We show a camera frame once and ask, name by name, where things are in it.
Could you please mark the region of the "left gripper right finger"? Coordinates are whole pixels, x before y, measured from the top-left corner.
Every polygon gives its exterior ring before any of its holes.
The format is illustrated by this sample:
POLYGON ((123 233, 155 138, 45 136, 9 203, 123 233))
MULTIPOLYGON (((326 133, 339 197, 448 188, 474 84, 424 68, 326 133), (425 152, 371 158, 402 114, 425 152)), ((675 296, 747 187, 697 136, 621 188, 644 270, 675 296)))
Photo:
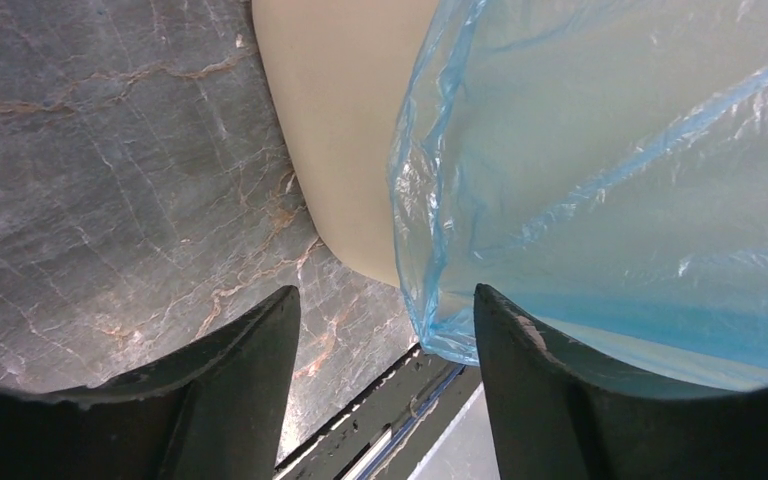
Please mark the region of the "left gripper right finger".
POLYGON ((768 479, 768 387, 693 384, 617 360, 493 287, 474 329, 504 479, 768 479))

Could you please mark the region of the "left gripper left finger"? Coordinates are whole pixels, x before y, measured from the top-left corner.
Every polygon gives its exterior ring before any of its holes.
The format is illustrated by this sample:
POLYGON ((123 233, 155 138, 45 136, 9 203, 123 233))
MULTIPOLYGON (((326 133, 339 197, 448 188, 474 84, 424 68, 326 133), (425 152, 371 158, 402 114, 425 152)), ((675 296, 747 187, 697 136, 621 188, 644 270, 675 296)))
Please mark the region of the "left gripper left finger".
POLYGON ((0 479, 269 479, 300 333, 284 286, 95 388, 0 387, 0 479))

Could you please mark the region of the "blue plastic trash bag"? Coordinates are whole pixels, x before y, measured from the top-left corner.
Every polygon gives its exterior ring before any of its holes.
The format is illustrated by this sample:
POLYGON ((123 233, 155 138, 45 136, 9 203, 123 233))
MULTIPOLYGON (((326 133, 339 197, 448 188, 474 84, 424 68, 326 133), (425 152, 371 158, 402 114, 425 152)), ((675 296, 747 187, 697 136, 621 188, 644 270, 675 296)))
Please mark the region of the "blue plastic trash bag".
POLYGON ((389 161, 426 351, 473 294, 633 365, 768 384, 768 1, 442 1, 389 161))

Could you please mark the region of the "beige trash bin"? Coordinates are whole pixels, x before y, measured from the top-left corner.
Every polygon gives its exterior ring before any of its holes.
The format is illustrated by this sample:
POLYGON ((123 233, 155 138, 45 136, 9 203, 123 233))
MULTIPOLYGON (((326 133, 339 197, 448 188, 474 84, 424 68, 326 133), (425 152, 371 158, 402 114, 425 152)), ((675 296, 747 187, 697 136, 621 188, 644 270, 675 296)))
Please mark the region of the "beige trash bin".
POLYGON ((387 165, 436 3, 255 0, 270 94, 315 228, 350 269, 396 285, 387 165))

